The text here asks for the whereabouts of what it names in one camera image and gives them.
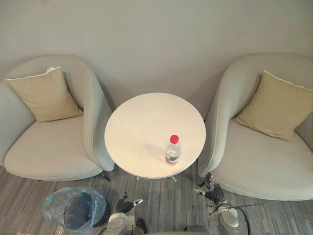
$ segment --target throw pillow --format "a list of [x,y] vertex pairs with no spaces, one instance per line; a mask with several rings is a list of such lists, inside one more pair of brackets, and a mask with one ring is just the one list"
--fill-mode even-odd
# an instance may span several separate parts
[[39,122],[72,118],[83,114],[67,89],[60,67],[44,74],[6,81]]
[[233,121],[263,134],[292,141],[294,129],[312,109],[313,90],[264,71],[251,102]]

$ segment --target trash bin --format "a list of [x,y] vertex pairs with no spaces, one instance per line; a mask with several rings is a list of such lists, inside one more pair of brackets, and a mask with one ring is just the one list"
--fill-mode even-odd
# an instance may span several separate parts
[[93,187],[62,188],[44,202],[44,218],[71,232],[86,232],[104,224],[111,213],[104,196]]

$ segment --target table top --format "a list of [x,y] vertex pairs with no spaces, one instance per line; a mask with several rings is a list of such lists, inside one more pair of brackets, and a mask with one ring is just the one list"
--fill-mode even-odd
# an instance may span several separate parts
[[[176,164],[165,161],[165,147],[178,135],[181,154]],[[187,169],[201,153],[205,126],[188,101],[166,93],[142,94],[121,104],[104,133],[114,162],[141,178],[166,178]]]

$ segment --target floor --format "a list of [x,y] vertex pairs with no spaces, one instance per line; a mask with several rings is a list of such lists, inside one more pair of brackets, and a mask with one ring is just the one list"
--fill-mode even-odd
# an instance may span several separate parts
[[[196,164],[193,164],[177,176],[177,183],[171,178],[136,180],[121,169],[110,172],[111,182],[102,176],[72,182],[39,182],[11,175],[0,167],[0,235],[73,234],[44,220],[42,204],[49,194],[62,187],[86,185],[102,192],[113,208],[125,191],[130,201],[143,197],[144,202],[129,214],[145,219],[149,232],[183,231],[188,225],[208,224],[206,208],[212,203],[193,192],[193,188],[197,187],[196,175]],[[230,192],[225,194],[233,205],[262,204],[244,208],[252,235],[311,235],[313,232],[310,224],[313,219],[312,200],[281,202]],[[239,228],[228,231],[229,234],[246,234],[246,224],[241,214],[239,220]],[[104,227],[95,228],[93,234],[99,234]]]

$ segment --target armchair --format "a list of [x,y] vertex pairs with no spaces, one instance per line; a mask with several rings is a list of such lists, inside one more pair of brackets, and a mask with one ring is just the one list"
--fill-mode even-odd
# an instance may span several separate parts
[[[36,122],[5,79],[60,66],[84,115]],[[73,55],[48,55],[16,66],[0,83],[0,165],[15,175],[46,181],[79,180],[112,171],[103,135],[112,111],[91,67]]]
[[263,53],[239,59],[223,75],[206,117],[206,144],[198,174],[208,172],[231,192],[270,200],[313,199],[312,113],[296,128],[294,143],[231,121],[252,99],[263,70],[313,88],[311,59]]

